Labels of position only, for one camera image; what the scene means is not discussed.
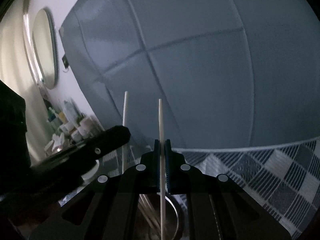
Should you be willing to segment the oval wall mirror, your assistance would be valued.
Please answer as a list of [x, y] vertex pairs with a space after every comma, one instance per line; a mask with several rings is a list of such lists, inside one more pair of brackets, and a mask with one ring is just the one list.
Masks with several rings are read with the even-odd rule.
[[55, 26], [47, 8], [40, 9], [33, 22], [29, 11], [23, 12], [23, 36], [31, 77], [36, 85], [48, 90], [58, 82]]

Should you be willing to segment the white ceramic mug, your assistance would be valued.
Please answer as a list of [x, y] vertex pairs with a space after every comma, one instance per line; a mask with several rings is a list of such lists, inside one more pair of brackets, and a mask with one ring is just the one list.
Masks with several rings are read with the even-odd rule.
[[96, 164], [93, 166], [93, 168], [81, 176], [85, 184], [88, 184], [99, 170], [99, 160], [96, 160], [95, 162]]

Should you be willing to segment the dark metal utensil cup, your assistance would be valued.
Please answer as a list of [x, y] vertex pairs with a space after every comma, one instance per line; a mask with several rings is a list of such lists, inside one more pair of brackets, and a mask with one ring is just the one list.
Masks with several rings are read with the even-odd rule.
[[[147, 195], [150, 199], [153, 207], [157, 211], [157, 213], [161, 217], [160, 213], [160, 194], [150, 194]], [[169, 195], [165, 195], [165, 238], [166, 239], [182, 239], [183, 232], [185, 229], [185, 217], [180, 204], [176, 201], [176, 199]], [[157, 233], [150, 228], [149, 224], [143, 217], [140, 210], [138, 210], [138, 235], [140, 239], [161, 239], [161, 234]]]

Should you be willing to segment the grey blue sofa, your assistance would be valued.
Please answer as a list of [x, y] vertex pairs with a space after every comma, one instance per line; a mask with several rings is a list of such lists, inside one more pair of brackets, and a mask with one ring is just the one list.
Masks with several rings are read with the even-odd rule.
[[319, 136], [319, 20], [306, 0], [78, 0], [65, 55], [103, 128], [140, 144], [245, 148]]

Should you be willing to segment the bottles and jars cluster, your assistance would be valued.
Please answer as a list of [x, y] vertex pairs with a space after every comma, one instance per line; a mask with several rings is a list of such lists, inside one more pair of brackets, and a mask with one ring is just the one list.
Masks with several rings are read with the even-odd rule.
[[64, 101], [60, 109], [49, 104], [47, 113], [52, 137], [44, 147], [46, 156], [59, 153], [102, 132], [100, 125], [91, 116], [80, 112], [72, 101]]

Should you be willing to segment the blue white patterned tablecloth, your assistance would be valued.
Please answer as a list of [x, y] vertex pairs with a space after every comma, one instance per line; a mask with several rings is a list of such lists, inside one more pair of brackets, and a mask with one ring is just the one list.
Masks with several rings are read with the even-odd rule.
[[319, 140], [255, 151], [174, 150], [204, 174], [229, 176], [269, 212], [292, 239], [300, 239], [319, 210]]

